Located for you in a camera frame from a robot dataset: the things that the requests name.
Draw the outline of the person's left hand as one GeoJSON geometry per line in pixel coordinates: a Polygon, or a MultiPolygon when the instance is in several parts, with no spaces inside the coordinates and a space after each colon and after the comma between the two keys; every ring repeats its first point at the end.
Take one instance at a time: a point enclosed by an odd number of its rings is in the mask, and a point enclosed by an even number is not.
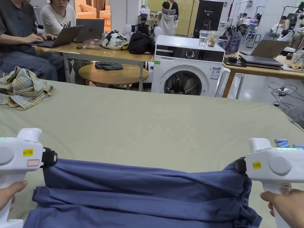
{"type": "Polygon", "coordinates": [[[0,189],[0,211],[10,202],[15,202],[15,194],[22,191],[27,186],[27,181],[15,182],[7,188],[0,189]]]}

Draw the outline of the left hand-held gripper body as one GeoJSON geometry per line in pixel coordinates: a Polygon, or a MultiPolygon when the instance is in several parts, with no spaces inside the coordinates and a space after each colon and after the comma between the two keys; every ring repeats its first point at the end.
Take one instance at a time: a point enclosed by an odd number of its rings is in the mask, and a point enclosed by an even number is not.
{"type": "MultiPolygon", "coordinates": [[[[58,154],[39,142],[42,130],[21,129],[16,137],[0,138],[0,189],[25,180],[27,172],[56,165],[58,154]]],[[[0,211],[1,228],[22,228],[22,219],[9,219],[10,202],[0,211]]]]}

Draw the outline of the person's right hand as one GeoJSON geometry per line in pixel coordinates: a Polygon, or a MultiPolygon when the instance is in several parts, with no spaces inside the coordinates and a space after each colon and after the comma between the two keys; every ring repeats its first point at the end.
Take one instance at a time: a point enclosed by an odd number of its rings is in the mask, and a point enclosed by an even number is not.
{"type": "Polygon", "coordinates": [[[289,195],[275,194],[269,191],[260,194],[262,200],[268,202],[270,214],[275,217],[274,210],[291,228],[304,227],[304,192],[293,189],[289,195]]]}

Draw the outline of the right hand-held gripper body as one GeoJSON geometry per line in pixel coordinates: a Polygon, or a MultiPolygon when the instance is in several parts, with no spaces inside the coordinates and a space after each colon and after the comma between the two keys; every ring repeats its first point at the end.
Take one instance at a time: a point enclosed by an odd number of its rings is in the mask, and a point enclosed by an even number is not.
{"type": "MultiPolygon", "coordinates": [[[[289,195],[292,183],[304,182],[304,151],[300,147],[272,147],[268,139],[251,138],[250,153],[236,161],[238,173],[262,183],[263,192],[289,195]]],[[[291,228],[274,210],[276,226],[291,228]]]]}

